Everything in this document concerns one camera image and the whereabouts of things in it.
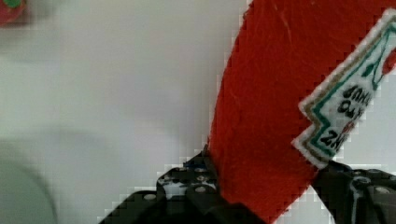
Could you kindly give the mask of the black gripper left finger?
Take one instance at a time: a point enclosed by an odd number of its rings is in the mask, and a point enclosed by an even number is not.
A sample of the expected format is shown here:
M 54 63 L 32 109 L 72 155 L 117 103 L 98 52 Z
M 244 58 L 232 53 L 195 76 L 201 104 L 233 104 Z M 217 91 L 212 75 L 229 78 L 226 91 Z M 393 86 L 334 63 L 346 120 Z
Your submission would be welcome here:
M 209 149 L 172 168 L 154 190 L 128 196 L 99 224 L 266 224 L 241 203 L 220 195 Z

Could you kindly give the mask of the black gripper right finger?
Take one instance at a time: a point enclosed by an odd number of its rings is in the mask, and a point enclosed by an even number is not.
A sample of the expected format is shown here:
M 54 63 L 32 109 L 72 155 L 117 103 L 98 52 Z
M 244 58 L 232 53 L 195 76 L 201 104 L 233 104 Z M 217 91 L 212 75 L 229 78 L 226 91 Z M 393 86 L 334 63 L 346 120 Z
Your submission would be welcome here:
M 396 224 L 395 175 L 331 161 L 312 188 L 335 224 Z

